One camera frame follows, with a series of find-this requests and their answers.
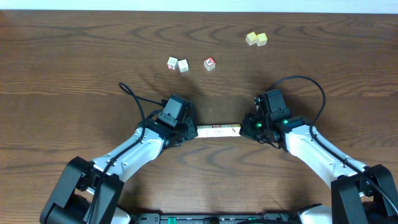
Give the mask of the yellow edged bug block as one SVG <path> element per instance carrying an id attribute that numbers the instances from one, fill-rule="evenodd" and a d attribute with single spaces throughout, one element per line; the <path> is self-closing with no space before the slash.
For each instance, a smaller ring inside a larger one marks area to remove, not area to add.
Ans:
<path id="1" fill-rule="evenodd" d="M 197 126 L 198 138 L 203 138 L 205 134 L 203 133 L 203 126 Z"/>

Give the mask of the green edged wooden block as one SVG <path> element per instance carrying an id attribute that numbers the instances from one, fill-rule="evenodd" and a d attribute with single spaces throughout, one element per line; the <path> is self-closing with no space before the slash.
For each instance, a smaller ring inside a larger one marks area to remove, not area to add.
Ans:
<path id="1" fill-rule="evenodd" d="M 201 137 L 211 138 L 213 136 L 213 128 L 211 125 L 201 127 Z"/>

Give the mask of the yellow face wooden block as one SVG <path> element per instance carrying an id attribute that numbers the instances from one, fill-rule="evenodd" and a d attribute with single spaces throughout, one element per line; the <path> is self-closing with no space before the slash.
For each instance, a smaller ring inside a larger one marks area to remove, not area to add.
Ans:
<path id="1" fill-rule="evenodd" d="M 232 124 L 231 125 L 231 133 L 233 136 L 240 136 L 241 125 L 240 124 Z"/>

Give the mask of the red spiral wooden block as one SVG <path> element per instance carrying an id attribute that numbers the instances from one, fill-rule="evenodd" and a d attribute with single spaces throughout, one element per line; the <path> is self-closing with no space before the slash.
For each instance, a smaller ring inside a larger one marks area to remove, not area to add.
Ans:
<path id="1" fill-rule="evenodd" d="M 219 125 L 219 124 L 212 125 L 211 126 L 211 130 L 212 130 L 211 136 L 213 138 L 219 138 L 219 137 L 223 136 L 223 127 L 222 127 L 222 125 Z"/>

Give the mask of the plain cream wooden block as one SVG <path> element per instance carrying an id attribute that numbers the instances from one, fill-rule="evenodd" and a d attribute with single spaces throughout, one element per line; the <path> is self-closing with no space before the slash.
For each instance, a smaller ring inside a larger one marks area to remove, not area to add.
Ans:
<path id="1" fill-rule="evenodd" d="M 221 135 L 223 137 L 231 137 L 234 136 L 233 127 L 230 124 L 221 126 Z"/>

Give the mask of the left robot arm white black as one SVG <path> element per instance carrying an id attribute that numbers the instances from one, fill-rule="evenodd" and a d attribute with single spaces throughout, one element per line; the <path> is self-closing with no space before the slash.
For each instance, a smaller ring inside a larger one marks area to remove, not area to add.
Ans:
<path id="1" fill-rule="evenodd" d="M 129 223 L 116 214 L 124 183 L 166 149 L 197 137 L 197 124 L 185 118 L 175 127 L 147 119 L 113 151 L 92 161 L 73 158 L 63 170 L 40 214 L 41 223 Z"/>

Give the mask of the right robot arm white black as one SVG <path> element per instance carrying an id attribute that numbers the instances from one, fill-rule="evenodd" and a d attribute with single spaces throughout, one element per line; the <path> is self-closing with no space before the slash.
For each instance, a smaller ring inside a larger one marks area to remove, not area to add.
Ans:
<path id="1" fill-rule="evenodd" d="M 326 140 L 301 116 L 248 113 L 240 134 L 299 158 L 331 190 L 331 206 L 312 205 L 301 223 L 397 223 L 397 189 L 391 172 L 369 167 Z"/>

